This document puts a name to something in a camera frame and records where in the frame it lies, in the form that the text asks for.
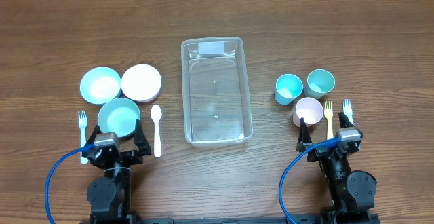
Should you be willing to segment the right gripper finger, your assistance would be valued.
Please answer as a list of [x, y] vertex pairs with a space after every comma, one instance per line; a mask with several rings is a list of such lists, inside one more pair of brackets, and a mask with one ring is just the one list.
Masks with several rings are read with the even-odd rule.
[[349, 127], [355, 127], [354, 124], [352, 124], [347, 116], [343, 113], [340, 112], [338, 114], [338, 118], [339, 118], [339, 123], [340, 123], [340, 128], [349, 128]]
[[299, 120], [299, 128], [300, 128], [300, 133], [298, 137], [296, 150], [302, 153], [306, 149], [310, 148], [313, 145], [313, 143], [307, 128], [307, 124], [305, 123], [303, 118], [300, 118]]

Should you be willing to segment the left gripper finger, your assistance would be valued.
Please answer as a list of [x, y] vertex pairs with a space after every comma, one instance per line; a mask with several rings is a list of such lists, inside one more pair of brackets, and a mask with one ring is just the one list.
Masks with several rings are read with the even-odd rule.
[[141, 156], [150, 155], [152, 153], [151, 146], [143, 132], [139, 119], [136, 119], [135, 122], [134, 144], [137, 146]]
[[91, 136], [88, 138], [86, 144], [83, 146], [84, 151], [81, 154], [82, 157], [87, 158], [87, 155], [88, 155], [91, 147], [94, 146], [94, 142], [95, 142], [96, 136], [98, 134], [100, 134], [100, 133], [101, 133], [100, 126], [96, 125], [95, 128], [94, 128], [94, 131], [91, 134]]

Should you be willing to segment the teal green bowl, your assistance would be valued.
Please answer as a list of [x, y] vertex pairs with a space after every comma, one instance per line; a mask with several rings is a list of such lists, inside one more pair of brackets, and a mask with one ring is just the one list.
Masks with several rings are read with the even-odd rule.
[[114, 132], [118, 138], [125, 138], [134, 133], [136, 120], [140, 117], [140, 109], [135, 102], [115, 98], [101, 107], [98, 125], [102, 133]]

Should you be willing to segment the pink plastic cup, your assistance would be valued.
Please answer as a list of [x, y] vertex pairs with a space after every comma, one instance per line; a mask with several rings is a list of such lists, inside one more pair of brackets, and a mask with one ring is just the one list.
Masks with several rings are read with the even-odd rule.
[[301, 98], [295, 107], [293, 114], [293, 122], [296, 126], [300, 126], [300, 120], [303, 119], [307, 126], [320, 122], [323, 118], [322, 104], [310, 97]]

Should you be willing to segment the white plastic spoon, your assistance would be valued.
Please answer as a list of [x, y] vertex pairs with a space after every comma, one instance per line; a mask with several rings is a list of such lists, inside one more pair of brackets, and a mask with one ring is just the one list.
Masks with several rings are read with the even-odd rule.
[[151, 108], [151, 119], [154, 123], [153, 154], [156, 158], [162, 156], [161, 136], [159, 130], [159, 122], [161, 118], [162, 118], [161, 107], [159, 105], [153, 105]]

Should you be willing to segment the light blue bowl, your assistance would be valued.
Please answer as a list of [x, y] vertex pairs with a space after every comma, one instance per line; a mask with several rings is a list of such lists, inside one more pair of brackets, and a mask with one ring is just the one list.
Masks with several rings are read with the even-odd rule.
[[96, 67], [82, 77], [79, 91], [88, 103], [103, 105], [121, 95], [121, 78], [110, 67]]

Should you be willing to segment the green plastic cup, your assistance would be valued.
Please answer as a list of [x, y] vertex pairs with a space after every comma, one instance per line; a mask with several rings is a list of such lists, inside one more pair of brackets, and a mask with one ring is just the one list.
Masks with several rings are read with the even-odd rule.
[[304, 95], [314, 99], [320, 99], [334, 89], [336, 80], [329, 71], [315, 69], [307, 77], [307, 84], [304, 87]]

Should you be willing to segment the blue plastic cup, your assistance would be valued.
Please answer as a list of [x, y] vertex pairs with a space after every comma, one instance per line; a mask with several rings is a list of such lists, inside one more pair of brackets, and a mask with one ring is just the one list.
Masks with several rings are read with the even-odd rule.
[[294, 74], [283, 74], [275, 83], [275, 100], [281, 105], [288, 105], [301, 95], [303, 83]]

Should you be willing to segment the white pink bowl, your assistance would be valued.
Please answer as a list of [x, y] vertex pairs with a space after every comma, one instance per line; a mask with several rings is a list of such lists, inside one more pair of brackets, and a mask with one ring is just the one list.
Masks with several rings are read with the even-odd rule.
[[122, 92], [136, 102], [150, 102], [161, 90], [160, 72], [149, 64], [137, 64], [130, 67], [121, 78]]

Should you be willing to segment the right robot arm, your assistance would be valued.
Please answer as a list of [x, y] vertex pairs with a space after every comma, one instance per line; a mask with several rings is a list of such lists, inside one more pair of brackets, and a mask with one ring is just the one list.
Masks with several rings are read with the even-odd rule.
[[343, 113], [339, 113], [340, 129], [336, 145], [313, 148], [313, 143], [303, 119], [300, 122], [297, 151], [307, 153], [308, 162], [318, 162], [324, 173], [332, 205], [321, 209], [316, 217], [308, 220], [315, 223], [375, 224], [380, 219], [370, 214], [374, 207], [377, 180], [370, 173], [352, 170], [348, 156], [360, 150], [363, 133]]

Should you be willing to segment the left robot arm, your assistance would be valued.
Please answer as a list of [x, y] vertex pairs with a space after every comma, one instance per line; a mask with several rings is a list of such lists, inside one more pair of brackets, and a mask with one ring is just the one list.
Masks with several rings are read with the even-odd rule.
[[83, 156], [104, 171], [104, 175], [93, 180], [87, 188], [90, 223], [142, 222], [142, 218], [131, 210], [131, 166], [142, 164], [143, 157], [151, 155], [152, 149], [139, 119], [135, 121], [133, 138], [137, 148], [121, 151], [117, 135], [103, 133], [100, 126], [96, 126], [87, 140], [86, 145], [91, 149]]

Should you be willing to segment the clear plastic container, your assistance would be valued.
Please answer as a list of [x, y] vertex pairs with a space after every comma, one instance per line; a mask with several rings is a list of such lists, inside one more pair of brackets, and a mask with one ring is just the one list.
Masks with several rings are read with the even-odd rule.
[[242, 143], [253, 135], [243, 41], [189, 39], [181, 44], [184, 134], [195, 147]]

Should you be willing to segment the white fork right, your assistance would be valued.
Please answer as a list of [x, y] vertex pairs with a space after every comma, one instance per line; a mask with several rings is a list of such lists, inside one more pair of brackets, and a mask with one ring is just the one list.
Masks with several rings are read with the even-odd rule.
[[343, 100], [343, 104], [342, 104], [342, 108], [343, 108], [343, 113], [347, 116], [348, 120], [354, 124], [353, 121], [353, 110], [352, 110], [352, 106], [351, 106], [351, 100], [350, 99], [344, 99]]

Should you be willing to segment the white fork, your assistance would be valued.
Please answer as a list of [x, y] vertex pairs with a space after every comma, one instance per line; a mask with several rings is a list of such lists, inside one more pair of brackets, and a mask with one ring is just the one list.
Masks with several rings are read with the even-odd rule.
[[350, 99], [344, 99], [343, 100], [343, 104], [342, 104], [342, 108], [343, 108], [343, 113], [347, 116], [348, 120], [354, 124], [353, 121], [353, 110], [352, 110], [352, 106], [351, 106], [351, 100]]
[[87, 115], [84, 110], [81, 110], [77, 114], [78, 116], [78, 126], [80, 129], [80, 147], [84, 147], [87, 139], [86, 139], [86, 133], [85, 130], [88, 125]]

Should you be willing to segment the white fork left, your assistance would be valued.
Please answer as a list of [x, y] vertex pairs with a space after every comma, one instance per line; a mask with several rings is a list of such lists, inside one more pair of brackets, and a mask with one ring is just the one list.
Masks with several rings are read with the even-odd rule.
[[77, 114], [78, 116], [78, 126], [80, 129], [80, 147], [84, 147], [87, 139], [86, 139], [86, 133], [85, 130], [88, 125], [87, 115], [84, 110], [81, 110]]

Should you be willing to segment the yellow plastic fork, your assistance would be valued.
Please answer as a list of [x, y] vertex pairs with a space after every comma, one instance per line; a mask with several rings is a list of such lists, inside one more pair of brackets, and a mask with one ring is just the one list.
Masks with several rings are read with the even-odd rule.
[[333, 106], [332, 101], [326, 101], [324, 106], [324, 116], [327, 120], [327, 135], [326, 138], [328, 140], [334, 138], [333, 134], [333, 125], [332, 125], [332, 118], [333, 118]]

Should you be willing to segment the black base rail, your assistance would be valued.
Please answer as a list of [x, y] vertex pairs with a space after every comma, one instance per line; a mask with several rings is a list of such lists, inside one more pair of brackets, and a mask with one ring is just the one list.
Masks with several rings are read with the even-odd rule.
[[[296, 223], [326, 223], [320, 219], [318, 214], [293, 214], [293, 220]], [[362, 219], [362, 221], [351, 220], [343, 221], [340, 223], [375, 223], [379, 224], [380, 219], [378, 215], [370, 217], [370, 221]], [[149, 218], [144, 219], [137, 216], [132, 221], [129, 219], [117, 219], [117, 220], [90, 220], [80, 223], [104, 223], [104, 224], [118, 224], [118, 223], [137, 223], [137, 224], [288, 224], [290, 222], [287, 217], [250, 217], [250, 218], [219, 218], [219, 219], [172, 219], [172, 218]]]

